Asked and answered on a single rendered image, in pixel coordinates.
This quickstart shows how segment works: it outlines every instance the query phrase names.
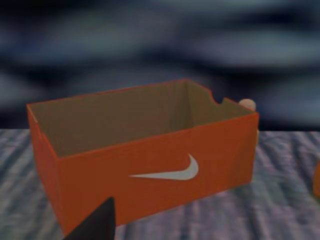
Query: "white swoosh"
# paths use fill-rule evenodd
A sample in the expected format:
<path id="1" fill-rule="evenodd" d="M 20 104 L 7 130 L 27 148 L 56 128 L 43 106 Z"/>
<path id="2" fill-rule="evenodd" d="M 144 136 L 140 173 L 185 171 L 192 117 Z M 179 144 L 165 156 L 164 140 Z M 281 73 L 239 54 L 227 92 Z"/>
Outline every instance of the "white swoosh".
<path id="1" fill-rule="evenodd" d="M 199 166 L 196 159 L 191 154 L 188 155 L 190 159 L 190 165 L 184 170 L 130 175 L 129 177 L 147 179 L 169 179 L 180 181 L 193 179 L 198 174 Z"/>

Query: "orange box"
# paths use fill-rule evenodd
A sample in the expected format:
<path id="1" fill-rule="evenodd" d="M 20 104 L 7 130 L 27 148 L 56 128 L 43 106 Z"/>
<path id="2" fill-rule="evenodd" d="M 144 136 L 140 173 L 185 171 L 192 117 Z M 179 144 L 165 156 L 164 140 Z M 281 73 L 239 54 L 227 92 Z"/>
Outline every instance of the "orange box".
<path id="1" fill-rule="evenodd" d="M 27 112 L 37 171 L 65 234 L 111 196 L 118 226 L 252 179 L 258 113 L 217 104 L 189 80 L 33 103 Z"/>
<path id="2" fill-rule="evenodd" d="M 320 198 L 320 162 L 316 165 L 313 175 L 313 193 Z"/>

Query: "dark background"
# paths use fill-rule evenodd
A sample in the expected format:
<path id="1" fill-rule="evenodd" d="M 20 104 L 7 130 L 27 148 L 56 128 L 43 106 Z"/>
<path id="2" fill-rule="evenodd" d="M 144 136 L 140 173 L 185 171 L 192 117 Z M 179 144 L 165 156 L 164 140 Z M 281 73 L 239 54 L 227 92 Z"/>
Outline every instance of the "dark background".
<path id="1" fill-rule="evenodd" d="M 1 1 L 0 129 L 25 104 L 191 78 L 252 98 L 261 130 L 320 130 L 314 0 Z"/>

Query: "gray striped background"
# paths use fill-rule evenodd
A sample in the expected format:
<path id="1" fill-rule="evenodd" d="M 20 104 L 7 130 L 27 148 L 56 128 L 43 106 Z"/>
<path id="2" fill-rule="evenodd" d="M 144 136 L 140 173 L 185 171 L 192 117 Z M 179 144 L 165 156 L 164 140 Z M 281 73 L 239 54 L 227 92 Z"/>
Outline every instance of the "gray striped background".
<path id="1" fill-rule="evenodd" d="M 116 240 L 320 240 L 318 132 L 261 132 L 251 184 L 120 226 Z M 61 240 L 29 130 L 0 130 L 0 240 Z"/>

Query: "gray checkmark logo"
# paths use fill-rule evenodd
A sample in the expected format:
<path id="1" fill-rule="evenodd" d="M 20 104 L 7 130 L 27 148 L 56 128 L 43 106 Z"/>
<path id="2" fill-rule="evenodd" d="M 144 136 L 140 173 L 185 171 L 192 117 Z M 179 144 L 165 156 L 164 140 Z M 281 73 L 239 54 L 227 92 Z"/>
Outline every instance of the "gray checkmark logo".
<path id="1" fill-rule="evenodd" d="M 190 165 L 184 170 L 130 175 L 129 177 L 147 178 L 147 179 L 180 180 L 180 181 L 193 179 L 198 174 L 199 166 L 196 159 L 191 154 L 188 154 L 188 155 L 190 159 Z"/>

